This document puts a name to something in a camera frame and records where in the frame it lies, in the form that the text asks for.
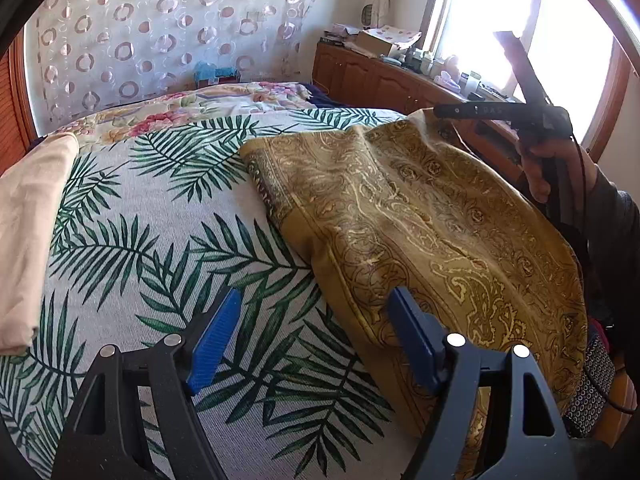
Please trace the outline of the person's right hand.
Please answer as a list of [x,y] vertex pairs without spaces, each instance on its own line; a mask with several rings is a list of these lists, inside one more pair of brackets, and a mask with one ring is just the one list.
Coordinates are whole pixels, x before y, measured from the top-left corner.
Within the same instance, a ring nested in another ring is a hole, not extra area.
[[572,140],[551,139],[531,148],[519,143],[518,152],[521,155],[529,192],[536,202],[547,203],[551,194],[551,183],[542,171],[542,163],[551,160],[564,162],[573,190],[575,207],[585,208],[586,196],[597,182],[598,166],[582,146]]

